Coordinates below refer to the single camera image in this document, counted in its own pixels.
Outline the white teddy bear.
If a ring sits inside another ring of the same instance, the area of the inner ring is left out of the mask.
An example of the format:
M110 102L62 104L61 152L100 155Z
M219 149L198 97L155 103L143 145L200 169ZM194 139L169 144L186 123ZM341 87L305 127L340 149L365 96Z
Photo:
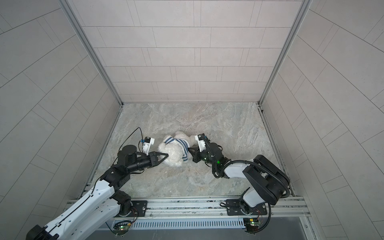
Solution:
M191 139L191 143L192 143L192 147L195 147L197 145L197 141L195 140L195 136L191 135L191 136L188 136L190 137ZM179 149L178 146L174 146L174 145L166 145L163 141L159 144L158 146L158 152L160 153L166 153L166 154L169 154L168 158L164 160L164 163L170 167L181 167L184 163L182 162L182 160L180 159L182 153L181 153L181 150ZM192 155L189 153L189 160L192 160L193 157Z

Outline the blue white striped knit sweater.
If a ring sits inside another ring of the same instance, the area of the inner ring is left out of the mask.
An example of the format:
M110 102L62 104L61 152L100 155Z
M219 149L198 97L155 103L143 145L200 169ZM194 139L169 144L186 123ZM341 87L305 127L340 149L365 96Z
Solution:
M180 159L182 160L183 163L186 163L189 160L188 148L192 146L190 137L188 137L187 135L181 132L177 132L174 137L166 136L163 142L166 145L171 144L179 147L182 153Z

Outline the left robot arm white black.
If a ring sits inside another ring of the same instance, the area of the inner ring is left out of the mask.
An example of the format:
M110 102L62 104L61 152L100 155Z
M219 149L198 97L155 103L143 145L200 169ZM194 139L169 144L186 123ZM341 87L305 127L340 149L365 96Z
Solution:
M121 191L131 174L153 168L169 155L141 153L134 145L118 152L117 162L105 171L83 197L57 218L41 227L34 226L26 235L28 240L84 240L103 223L115 216L136 214L132 198Z

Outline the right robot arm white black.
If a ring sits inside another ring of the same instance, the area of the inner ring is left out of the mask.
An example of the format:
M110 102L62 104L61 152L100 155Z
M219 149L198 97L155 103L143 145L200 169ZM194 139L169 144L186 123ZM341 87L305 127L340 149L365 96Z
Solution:
M225 204L226 208L240 210L250 215L258 205L267 203L274 206L281 198L291 195L290 179L263 155L257 155L252 161L230 160L224 157L221 147L215 143L188 148L193 162L205 162L211 166L215 178L242 178L248 180L250 187L245 190L234 204Z

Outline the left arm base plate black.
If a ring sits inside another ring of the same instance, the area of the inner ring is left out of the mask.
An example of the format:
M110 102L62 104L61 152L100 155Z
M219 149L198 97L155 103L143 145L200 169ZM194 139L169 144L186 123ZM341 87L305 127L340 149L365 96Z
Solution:
M146 215L148 207L148 201L131 201L131 208L129 212L120 210L120 212L114 216L114 218L133 218L133 217L144 217Z

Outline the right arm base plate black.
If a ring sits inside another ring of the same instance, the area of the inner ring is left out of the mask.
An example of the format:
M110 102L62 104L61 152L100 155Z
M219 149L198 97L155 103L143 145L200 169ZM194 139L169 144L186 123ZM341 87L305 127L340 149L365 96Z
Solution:
M228 216L266 216L268 211L266 205L261 203L255 207L249 207L243 200L227 199L221 203L221 206L227 210Z

